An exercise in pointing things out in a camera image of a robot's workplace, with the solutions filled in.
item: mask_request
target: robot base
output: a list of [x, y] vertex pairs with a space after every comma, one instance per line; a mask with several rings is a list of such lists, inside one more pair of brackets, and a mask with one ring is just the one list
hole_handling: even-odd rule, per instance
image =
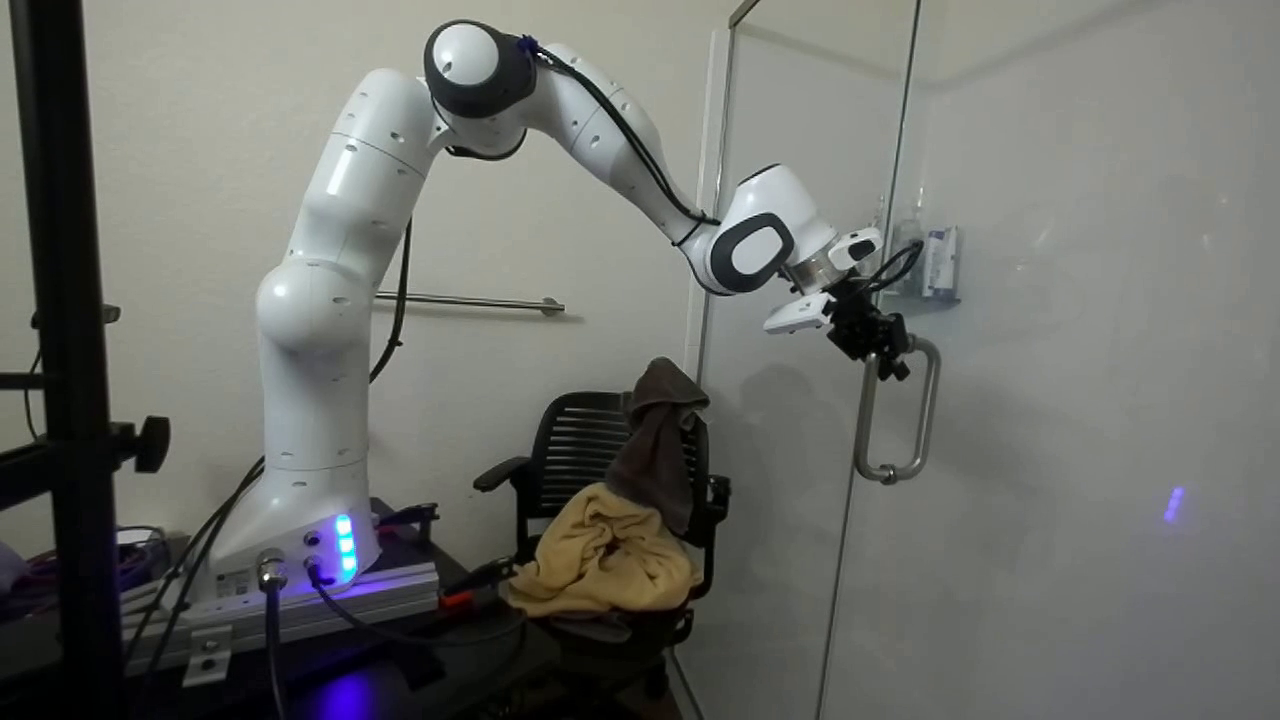
[[[409, 564], [409, 569], [384, 569], [369, 571], [348, 589], [327, 589], [327, 595], [356, 614], [361, 622], [384, 622], [403, 614], [422, 614], [438, 598], [438, 571], [434, 564]], [[161, 644], [161, 633], [169, 622], [161, 609], [139, 634], [126, 677], [145, 677], [150, 664], [150, 651]], [[307, 634], [331, 634], [348, 633], [351, 622], [336, 614], [314, 589], [284, 589], [279, 593], [279, 644], [307, 640]], [[170, 626], [165, 655], [157, 667], [189, 664], [183, 683], [216, 683], [222, 678], [237, 651], [263, 647], [263, 595], [228, 595], [193, 603], [179, 622]]]

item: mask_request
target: cloth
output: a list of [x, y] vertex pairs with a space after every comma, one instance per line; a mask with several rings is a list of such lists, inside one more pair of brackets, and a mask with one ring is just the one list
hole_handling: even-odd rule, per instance
[[691, 585], [695, 569], [655, 507], [589, 484], [502, 585], [502, 598], [527, 614], [665, 611]]
[[695, 388], [666, 354], [651, 361], [629, 394], [631, 434], [604, 474], [616, 496], [661, 507], [677, 537], [689, 531], [691, 516], [678, 421], [705, 402], [706, 392]]

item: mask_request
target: metal handle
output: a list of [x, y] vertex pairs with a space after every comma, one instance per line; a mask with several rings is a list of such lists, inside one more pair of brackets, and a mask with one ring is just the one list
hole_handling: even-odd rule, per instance
[[934, 352], [934, 343], [910, 334], [910, 352], [922, 352], [926, 368], [922, 368], [922, 392], [920, 392], [920, 413], [916, 413], [916, 451], [910, 464], [873, 464], [873, 424], [875, 424], [875, 354], [864, 361], [864, 394], [857, 408], [857, 449], [852, 449], [852, 469], [867, 480], [879, 484], [896, 484], [896, 480], [910, 480], [920, 474], [922, 461], [926, 461], [926, 441], [931, 441], [931, 408], [934, 408], [934, 384], [944, 373], [944, 354]]
[[541, 317], [562, 317], [562, 302], [554, 296], [544, 298], [493, 298], [493, 296], [422, 296], [409, 290], [409, 302], [453, 302], [453, 308], [507, 308], [507, 311], [541, 311]]

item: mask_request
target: purple light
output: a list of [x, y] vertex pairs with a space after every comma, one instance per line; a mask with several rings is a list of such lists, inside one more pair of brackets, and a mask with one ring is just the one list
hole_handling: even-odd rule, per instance
[[1164, 501], [1164, 524], [1176, 524], [1183, 516], [1183, 501], [1187, 501], [1187, 487], [1173, 484]]

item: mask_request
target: black metal frame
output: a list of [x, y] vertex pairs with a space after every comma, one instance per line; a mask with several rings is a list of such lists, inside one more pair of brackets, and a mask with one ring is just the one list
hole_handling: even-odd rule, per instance
[[0, 456], [0, 507], [52, 490], [58, 690], [114, 717], [123, 647], [82, 7], [80, 0], [9, 0], [9, 7], [49, 433]]

